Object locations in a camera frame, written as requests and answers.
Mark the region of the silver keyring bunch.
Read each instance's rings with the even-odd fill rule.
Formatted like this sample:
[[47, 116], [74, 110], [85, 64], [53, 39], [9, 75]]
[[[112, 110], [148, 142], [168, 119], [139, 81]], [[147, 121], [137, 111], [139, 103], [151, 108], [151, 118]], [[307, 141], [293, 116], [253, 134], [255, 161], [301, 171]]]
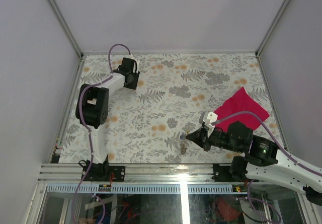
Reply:
[[186, 151], [187, 151], [187, 140], [185, 138], [181, 139], [181, 142], [180, 142], [180, 153], [182, 155], [185, 155], [186, 154]]

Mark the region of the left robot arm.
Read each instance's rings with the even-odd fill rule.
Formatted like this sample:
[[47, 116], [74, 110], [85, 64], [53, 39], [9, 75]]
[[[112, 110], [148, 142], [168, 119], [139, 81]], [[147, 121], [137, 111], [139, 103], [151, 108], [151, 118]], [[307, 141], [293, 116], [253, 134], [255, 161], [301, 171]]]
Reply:
[[130, 55], [122, 59], [121, 64], [106, 80], [81, 86], [75, 116], [89, 134], [88, 157], [78, 162], [83, 169], [83, 181], [101, 181], [111, 184], [124, 181], [125, 167], [109, 165], [104, 131], [101, 126], [108, 118], [109, 102], [113, 94], [121, 88], [135, 90], [139, 75], [139, 60]]

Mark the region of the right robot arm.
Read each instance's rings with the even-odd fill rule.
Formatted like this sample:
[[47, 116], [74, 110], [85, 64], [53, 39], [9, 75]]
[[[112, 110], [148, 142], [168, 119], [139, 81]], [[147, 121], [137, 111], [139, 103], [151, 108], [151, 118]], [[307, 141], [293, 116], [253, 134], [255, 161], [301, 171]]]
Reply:
[[230, 177], [235, 181], [269, 182], [321, 205], [321, 168], [291, 155], [273, 141], [254, 135], [252, 129], [239, 121], [230, 124], [226, 132], [202, 125], [186, 139], [205, 151], [214, 146], [238, 153], [229, 168]]

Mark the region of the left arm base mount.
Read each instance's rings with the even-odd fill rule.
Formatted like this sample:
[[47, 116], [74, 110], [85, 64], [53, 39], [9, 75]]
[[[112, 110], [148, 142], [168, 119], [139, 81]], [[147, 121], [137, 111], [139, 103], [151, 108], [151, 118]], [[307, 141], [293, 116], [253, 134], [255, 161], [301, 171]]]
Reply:
[[103, 167], [98, 173], [98, 181], [105, 182], [124, 182], [125, 180], [125, 166], [109, 166]]

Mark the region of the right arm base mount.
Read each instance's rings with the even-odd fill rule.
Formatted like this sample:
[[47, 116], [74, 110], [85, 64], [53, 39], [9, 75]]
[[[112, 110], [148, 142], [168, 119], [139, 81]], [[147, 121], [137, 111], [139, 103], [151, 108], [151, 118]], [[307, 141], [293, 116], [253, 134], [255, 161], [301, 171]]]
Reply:
[[244, 182], [247, 178], [246, 173], [246, 166], [213, 164], [212, 179], [215, 182]]

